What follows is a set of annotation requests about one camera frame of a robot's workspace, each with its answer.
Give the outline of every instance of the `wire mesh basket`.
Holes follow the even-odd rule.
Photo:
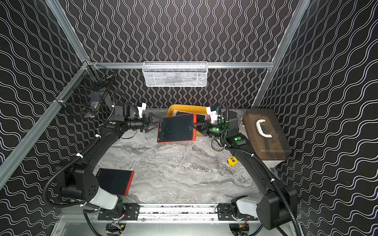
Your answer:
[[[89,66],[61,105],[76,118],[96,118],[115,77],[114,71],[103,66]]]
[[[149,87],[205,87],[207,62],[144,62],[142,73]]]

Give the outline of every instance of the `yellow tray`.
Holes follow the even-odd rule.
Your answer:
[[[174,104],[174,105],[169,107],[167,116],[172,116],[174,110],[187,111],[187,112],[198,113],[198,114],[207,114],[205,106],[192,106],[192,105]]]

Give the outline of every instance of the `black wallpaper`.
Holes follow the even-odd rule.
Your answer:
[[[51,234],[60,209],[45,205],[42,190],[57,164],[74,159],[89,144],[107,112],[102,110],[99,120],[76,120],[64,109],[59,112],[0,191],[0,235]],[[67,200],[56,183],[48,198],[55,203]]]
[[[306,236],[378,234],[378,2],[318,1],[261,105],[293,153],[277,168]]]
[[[209,69],[206,87],[147,87],[141,70],[115,70],[113,91],[118,102],[145,102],[148,108],[168,108],[172,104],[218,106],[222,99],[231,108],[251,108],[266,69]]]
[[[81,62],[43,0],[0,1],[0,160],[35,124]],[[42,188],[62,160],[94,136],[98,121],[60,112],[0,191],[0,235],[48,236],[57,210],[42,202]],[[50,189],[61,202],[56,187]]]
[[[81,62],[44,1],[0,1],[0,163]]]
[[[272,61],[298,0],[59,0],[94,62]]]

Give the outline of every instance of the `black mounting plate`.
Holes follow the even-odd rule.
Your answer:
[[[218,214],[218,220],[219,221],[235,221],[235,219],[232,217],[232,210],[231,205],[228,204],[218,204],[216,208],[217,214]],[[249,221],[257,221],[258,219],[248,215]]]
[[[138,219],[140,206],[138,204],[128,204],[128,203],[123,204],[123,206],[125,207],[126,217],[122,220],[123,221],[136,221]],[[113,219],[111,218],[109,214],[107,214],[106,211],[104,211],[98,214],[97,220],[112,221]]]

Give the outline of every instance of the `white wire basket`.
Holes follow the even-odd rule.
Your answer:
[[[205,87],[207,62],[143,62],[142,73],[149,87]]]

